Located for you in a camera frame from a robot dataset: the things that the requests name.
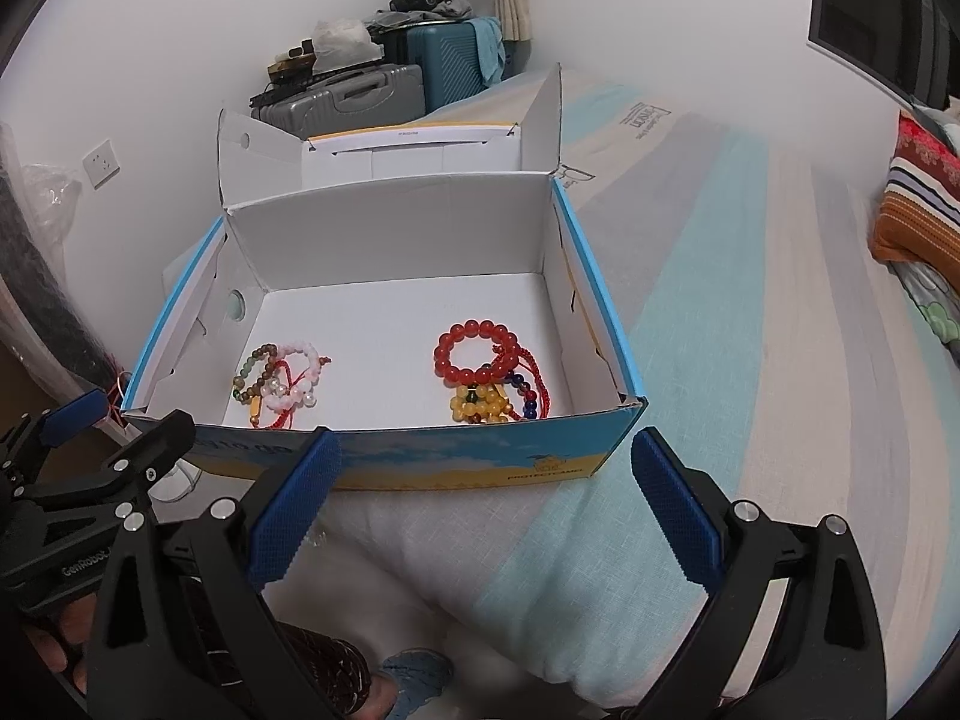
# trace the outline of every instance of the blue slipper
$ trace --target blue slipper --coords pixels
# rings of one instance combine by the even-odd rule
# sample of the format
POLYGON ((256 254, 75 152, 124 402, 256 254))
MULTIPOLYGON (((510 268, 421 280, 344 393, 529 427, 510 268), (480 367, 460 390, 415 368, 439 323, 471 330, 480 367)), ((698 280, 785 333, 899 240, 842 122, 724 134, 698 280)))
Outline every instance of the blue slipper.
POLYGON ((383 661, 380 670, 400 690, 387 720, 406 720, 453 680, 453 662, 433 650, 404 650, 383 661))

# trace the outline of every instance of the wall socket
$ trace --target wall socket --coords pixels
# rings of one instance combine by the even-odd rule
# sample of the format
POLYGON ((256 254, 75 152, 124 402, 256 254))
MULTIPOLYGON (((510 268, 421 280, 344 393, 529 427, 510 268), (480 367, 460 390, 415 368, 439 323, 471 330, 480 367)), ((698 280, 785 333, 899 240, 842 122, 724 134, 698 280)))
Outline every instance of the wall socket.
POLYGON ((83 169, 90 176, 90 183, 93 184, 94 189, 120 170, 120 163, 113 156, 113 146, 110 145, 110 141, 103 141, 83 158, 83 169))

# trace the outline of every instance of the cardboard box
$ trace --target cardboard box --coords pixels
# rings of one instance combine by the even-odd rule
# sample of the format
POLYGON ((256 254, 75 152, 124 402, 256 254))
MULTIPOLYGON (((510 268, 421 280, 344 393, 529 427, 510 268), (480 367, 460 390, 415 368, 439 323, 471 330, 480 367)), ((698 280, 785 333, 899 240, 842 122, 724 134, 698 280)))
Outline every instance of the cardboard box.
MULTIPOLYGON (((521 124, 395 127, 303 143, 221 115, 222 218, 157 319, 124 400, 143 427, 198 423, 203 469, 254 476, 319 424, 344 454, 338 488, 438 490, 597 471, 646 405, 640 377, 563 187, 560 69, 521 124), (239 317, 239 305, 243 316, 239 317), (541 368, 550 415, 456 424, 433 349, 492 319, 541 368), (294 430, 254 430, 230 397, 262 343, 306 340, 333 362, 294 430)), ((454 365, 493 357, 481 338, 454 365)), ((290 360, 294 374, 305 367, 290 360)), ((515 392, 512 402, 518 405, 515 392)), ((261 424, 271 423, 264 410, 261 424)))

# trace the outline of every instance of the white wall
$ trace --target white wall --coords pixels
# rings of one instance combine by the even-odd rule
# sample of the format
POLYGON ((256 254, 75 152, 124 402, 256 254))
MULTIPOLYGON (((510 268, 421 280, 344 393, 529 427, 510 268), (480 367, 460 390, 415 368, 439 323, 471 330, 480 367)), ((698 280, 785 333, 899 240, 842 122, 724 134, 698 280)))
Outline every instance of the white wall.
POLYGON ((530 67, 630 82, 882 186, 899 106, 806 42, 811 0, 531 0, 530 67))
POLYGON ((163 301, 160 274, 219 212, 217 114, 248 110, 266 66, 320 19, 389 0, 49 0, 0 79, 20 160, 78 172, 67 288, 125 367, 163 301), (94 191, 80 161, 110 138, 94 191))

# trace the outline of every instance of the human hand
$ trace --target human hand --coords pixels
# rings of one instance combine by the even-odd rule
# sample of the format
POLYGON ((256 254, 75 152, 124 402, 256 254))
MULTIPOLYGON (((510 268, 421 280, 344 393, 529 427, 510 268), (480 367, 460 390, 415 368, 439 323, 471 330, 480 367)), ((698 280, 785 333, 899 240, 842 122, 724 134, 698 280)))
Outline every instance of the human hand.
MULTIPOLYGON (((93 627, 93 610, 96 605, 96 595, 85 595, 72 604, 66 605, 59 614, 56 627, 59 628, 64 641, 71 647, 85 645, 90 639, 90 629, 93 627)), ((29 623, 24 624, 23 632, 51 671, 61 674, 66 669, 66 652, 54 637, 29 623)), ((80 693, 86 693, 86 659, 82 659, 74 666, 73 683, 80 690, 80 693)))

